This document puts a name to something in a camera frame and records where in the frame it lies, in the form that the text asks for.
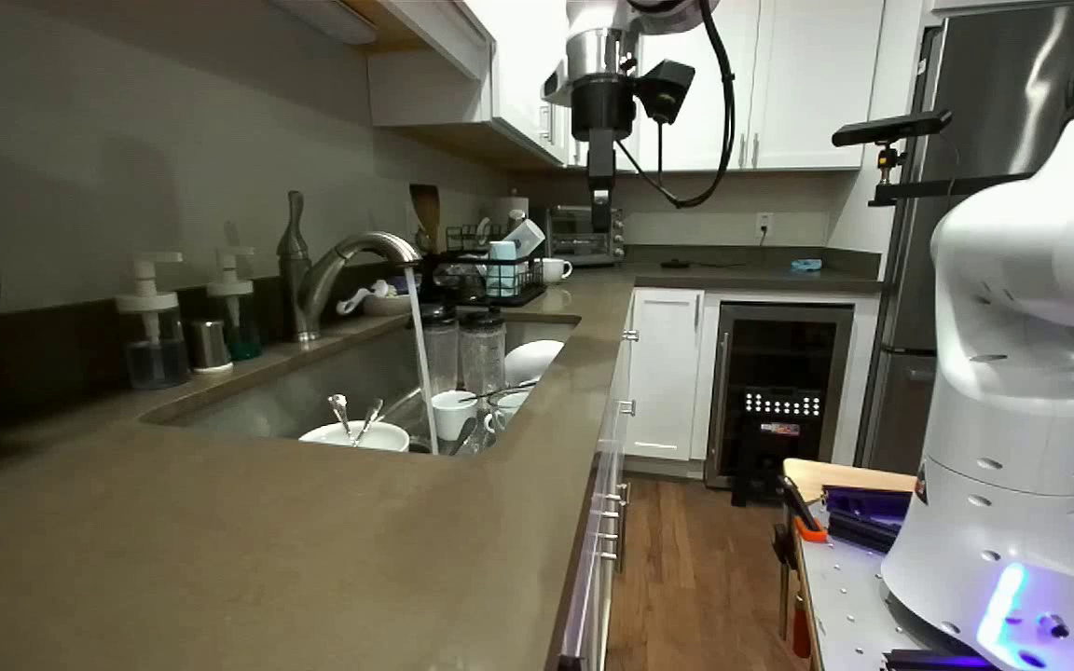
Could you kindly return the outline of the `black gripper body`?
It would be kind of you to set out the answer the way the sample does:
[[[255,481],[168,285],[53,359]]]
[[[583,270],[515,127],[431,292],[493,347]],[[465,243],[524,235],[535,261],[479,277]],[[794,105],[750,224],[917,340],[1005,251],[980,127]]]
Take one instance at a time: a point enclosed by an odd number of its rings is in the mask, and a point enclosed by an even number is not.
[[[636,96],[621,74],[591,74],[570,87],[570,136],[585,146],[595,186],[617,184],[617,154],[636,127]]]

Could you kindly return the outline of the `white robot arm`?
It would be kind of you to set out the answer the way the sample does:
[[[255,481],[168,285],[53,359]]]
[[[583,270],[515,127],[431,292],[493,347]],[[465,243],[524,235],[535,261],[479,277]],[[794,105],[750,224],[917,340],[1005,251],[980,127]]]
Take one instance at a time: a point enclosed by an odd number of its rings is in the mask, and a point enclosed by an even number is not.
[[[1074,105],[931,231],[936,383],[886,588],[1001,671],[1074,671]]]

